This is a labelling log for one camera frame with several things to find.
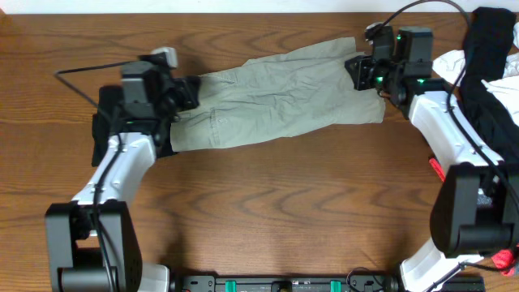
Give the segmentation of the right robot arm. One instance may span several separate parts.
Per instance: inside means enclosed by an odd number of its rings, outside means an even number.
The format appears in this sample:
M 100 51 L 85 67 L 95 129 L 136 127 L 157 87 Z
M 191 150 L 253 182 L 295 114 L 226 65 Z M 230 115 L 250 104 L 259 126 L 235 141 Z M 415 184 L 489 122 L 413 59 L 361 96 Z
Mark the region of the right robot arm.
M 428 142 L 444 172 L 430 216 L 431 237 L 396 275 L 349 274 L 352 291 L 482 291 L 457 274 L 518 244 L 518 166 L 478 136 L 430 62 L 360 56 L 345 61 L 354 88 L 386 92 Z

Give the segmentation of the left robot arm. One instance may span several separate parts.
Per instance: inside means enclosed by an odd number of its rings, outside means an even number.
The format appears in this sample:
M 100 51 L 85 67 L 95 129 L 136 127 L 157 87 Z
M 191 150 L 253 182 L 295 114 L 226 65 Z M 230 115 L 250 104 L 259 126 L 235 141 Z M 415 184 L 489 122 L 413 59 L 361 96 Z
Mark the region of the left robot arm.
M 54 76 L 97 108 L 108 127 L 105 153 L 85 187 L 45 213 L 51 288 L 54 291 L 171 291 L 170 270 L 145 264 L 129 212 L 139 185 L 163 148 L 179 114 L 199 106 L 199 78 L 175 78 L 175 49 L 163 47 L 120 62 L 122 84 L 107 109 Z

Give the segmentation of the khaki green shorts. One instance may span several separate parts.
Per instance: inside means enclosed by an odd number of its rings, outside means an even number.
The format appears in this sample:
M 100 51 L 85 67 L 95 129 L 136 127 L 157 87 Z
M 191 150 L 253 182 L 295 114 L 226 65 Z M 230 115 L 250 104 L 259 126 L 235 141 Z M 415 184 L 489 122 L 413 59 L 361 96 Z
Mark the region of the khaki green shorts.
M 381 123 L 383 99 L 374 89 L 355 90 L 344 68 L 359 55 L 354 38 L 342 37 L 201 75 L 199 106 L 172 124 L 172 149 L 234 148 L 332 124 Z

